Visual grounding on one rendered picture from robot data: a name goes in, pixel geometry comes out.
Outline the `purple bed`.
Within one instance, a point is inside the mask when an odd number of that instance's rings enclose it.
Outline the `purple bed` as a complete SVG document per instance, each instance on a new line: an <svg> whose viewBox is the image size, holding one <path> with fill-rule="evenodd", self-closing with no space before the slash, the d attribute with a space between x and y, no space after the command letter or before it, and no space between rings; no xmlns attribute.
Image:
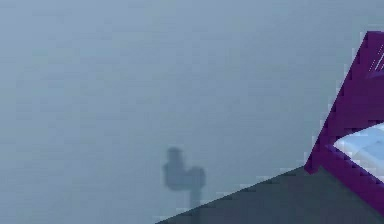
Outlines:
<svg viewBox="0 0 384 224"><path fill-rule="evenodd" d="M304 169L320 167L384 216L384 182L334 147L353 132L384 122L384 32L365 34Z"/></svg>

